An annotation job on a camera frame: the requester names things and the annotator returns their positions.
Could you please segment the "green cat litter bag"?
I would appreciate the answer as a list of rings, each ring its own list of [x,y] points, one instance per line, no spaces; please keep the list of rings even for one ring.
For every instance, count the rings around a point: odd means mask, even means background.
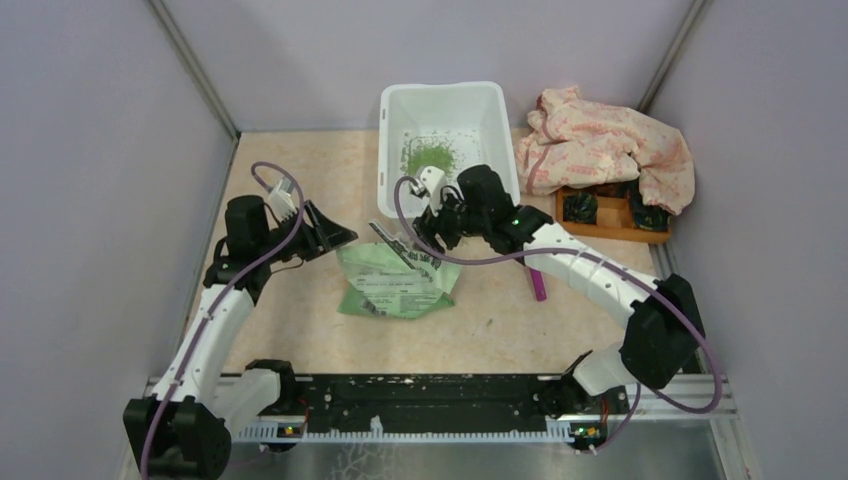
[[[344,247],[336,258],[349,283],[341,314],[411,320],[454,306],[457,264],[420,251],[399,256],[386,243]]]

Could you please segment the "purple plastic scoop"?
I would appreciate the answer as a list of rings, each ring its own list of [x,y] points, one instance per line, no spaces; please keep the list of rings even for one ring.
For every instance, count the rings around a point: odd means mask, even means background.
[[[544,302],[547,299],[547,290],[542,273],[529,267],[525,268],[525,272],[529,278],[535,300]]]

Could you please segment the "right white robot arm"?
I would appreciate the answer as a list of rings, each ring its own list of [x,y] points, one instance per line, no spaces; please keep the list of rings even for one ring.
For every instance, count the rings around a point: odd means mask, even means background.
[[[456,186],[436,167],[397,183],[428,202],[413,221],[402,222],[424,251],[444,259],[463,238],[480,237],[495,252],[493,262],[515,260],[556,277],[622,326],[621,342],[581,356],[567,370],[563,398],[572,410],[588,412],[603,393],[620,386],[663,390],[704,343],[686,279],[659,279],[602,255],[549,214],[517,203],[489,166],[462,171]]]

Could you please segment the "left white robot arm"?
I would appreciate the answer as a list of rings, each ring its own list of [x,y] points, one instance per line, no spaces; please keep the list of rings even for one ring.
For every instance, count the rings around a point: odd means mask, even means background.
[[[276,262],[315,260],[357,240],[312,201],[268,216],[257,195],[230,200],[225,235],[213,250],[195,318],[167,371],[151,392],[128,402],[123,423],[140,475],[218,479],[235,436],[263,413],[300,413],[301,387],[290,362],[251,361],[224,393],[217,391],[226,359],[258,304]]]

